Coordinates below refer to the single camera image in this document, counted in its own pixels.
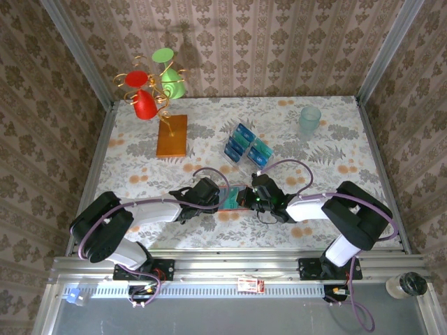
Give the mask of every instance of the floral tablecloth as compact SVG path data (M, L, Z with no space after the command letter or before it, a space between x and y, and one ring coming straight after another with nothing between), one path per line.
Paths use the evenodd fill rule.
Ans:
M305 106L322 112L320 126L308 141L300 139L298 117ZM174 100L171 114L188 115L185 158L155 157L159 120L141 121L133 107L120 103L105 155L96 196L114 191L119 197L147 198L192 186L191 175L201 167L223 172L231 184L250 184L250 178L228 164L221 148L234 127L248 125L274 149L274 160L297 158L312 169L315 181L303 194L333 191L351 180L386 203L359 111L351 96L293 98L188 98ZM285 193L296 192L309 180L293 163L269 171ZM219 176L213 180L222 184ZM264 221L271 220L263 214ZM325 248L338 236L328 220L296 224L262 224L250 211L203 214L179 223L154 223L127 233L132 241L152 248ZM376 246L399 246L399 240Z

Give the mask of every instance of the patterned wallpaper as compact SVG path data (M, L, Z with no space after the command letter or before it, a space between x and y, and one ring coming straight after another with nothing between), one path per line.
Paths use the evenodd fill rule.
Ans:
M113 77L160 47L191 71L190 97L355 95L403 0L62 3L120 100Z
M38 1L0 1L0 334L30 334L104 111Z
M447 316L447 1L426 0L367 103L402 220Z

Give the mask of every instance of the wooden base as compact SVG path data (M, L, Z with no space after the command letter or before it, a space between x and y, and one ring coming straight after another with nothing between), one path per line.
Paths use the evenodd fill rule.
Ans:
M170 136L169 127L160 121L159 140L156 144L156 157L185 157L186 156L186 129L188 128L187 115L173 115L169 124L174 136Z

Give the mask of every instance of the wall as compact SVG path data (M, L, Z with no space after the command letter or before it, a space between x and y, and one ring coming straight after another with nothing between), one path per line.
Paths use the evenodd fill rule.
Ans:
M38 1L0 1L0 334L29 334L104 111Z
M447 315L447 1L426 0L367 103L402 220Z
M137 54L179 52L188 96L354 95L403 0L65 0L112 84Z

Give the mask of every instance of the table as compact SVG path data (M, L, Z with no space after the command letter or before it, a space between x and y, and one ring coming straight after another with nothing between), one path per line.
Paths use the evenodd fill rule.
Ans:
M314 136L298 134L298 117L305 106L322 112ZM250 178L232 167L221 148L234 127L248 125L274 149L276 161L296 158L312 169L315 181L303 194L333 191L350 180L386 203L378 171L367 141L359 109L352 96L293 98L188 98L174 100L171 114L188 115L185 158L155 157L159 121L139 120L133 107L120 103L110 137L96 197L114 191L118 197L158 196L192 186L191 175L201 167L217 168L231 184L250 184ZM296 192L309 176L299 165L287 163L269 171L285 193ZM212 175L218 184L218 176ZM129 231L131 241L147 248L326 248L339 235L330 221L266 225L250 211L203 214L179 223L154 223ZM400 247L399 238L376 244Z

